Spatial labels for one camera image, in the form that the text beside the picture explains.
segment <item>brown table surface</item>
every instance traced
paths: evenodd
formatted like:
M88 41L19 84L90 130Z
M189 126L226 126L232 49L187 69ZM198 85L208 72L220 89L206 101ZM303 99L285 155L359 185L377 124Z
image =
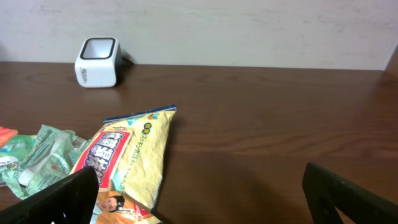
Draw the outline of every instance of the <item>brown table surface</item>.
M87 89L70 63L0 63L0 126L91 138L102 119L176 104L156 215L311 223L306 163L398 203L398 83L378 71L136 65ZM0 189L0 209L18 199Z

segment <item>white wall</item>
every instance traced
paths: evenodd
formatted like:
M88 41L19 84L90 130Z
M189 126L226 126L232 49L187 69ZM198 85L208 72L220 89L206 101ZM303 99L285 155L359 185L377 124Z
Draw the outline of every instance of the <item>white wall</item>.
M397 0L0 0L0 60L74 62L111 35L137 63L382 70Z

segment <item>chip bag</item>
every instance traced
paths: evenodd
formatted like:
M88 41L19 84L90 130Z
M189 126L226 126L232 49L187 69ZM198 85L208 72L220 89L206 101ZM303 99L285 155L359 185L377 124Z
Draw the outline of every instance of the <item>chip bag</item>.
M104 120L71 173L93 166L99 191L111 189L151 210L162 180L163 154L175 105Z
M151 213L115 191L100 192L90 224L162 223Z

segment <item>snack bag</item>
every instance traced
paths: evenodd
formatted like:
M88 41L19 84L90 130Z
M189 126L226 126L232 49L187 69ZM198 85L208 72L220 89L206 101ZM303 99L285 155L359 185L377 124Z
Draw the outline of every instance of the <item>snack bag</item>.
M0 187L7 185L1 177L1 173L7 169L17 169L21 164L25 165L35 141L36 135L18 134L0 149Z
M100 192L90 224L162 223L151 213L141 209L115 191Z
M98 178L99 192L110 191L113 174L133 133L132 128L107 130L101 128L81 154L71 174L85 166L92 166Z
M72 172L96 170L99 191L113 189L151 210L163 171L163 154L175 105L104 120Z
M25 199L66 177L87 143L74 131L42 125L33 147L19 147L21 154L29 154L19 167L3 170L2 177L17 197Z
M5 146L6 143L17 134L17 130L0 127L0 148Z

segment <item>green packaging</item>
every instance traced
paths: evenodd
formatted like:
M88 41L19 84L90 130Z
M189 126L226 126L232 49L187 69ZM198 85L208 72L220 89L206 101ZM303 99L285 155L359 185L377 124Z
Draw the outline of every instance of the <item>green packaging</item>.
M0 169L3 181L21 199L66 177L88 141L76 136L74 131L42 125L33 145L24 145L8 152L11 155L13 150L18 150L14 153L19 156L18 166Z
M18 134L0 149L0 187L6 186L1 174L7 169L16 169L25 164L24 161L33 149L35 141L36 135Z

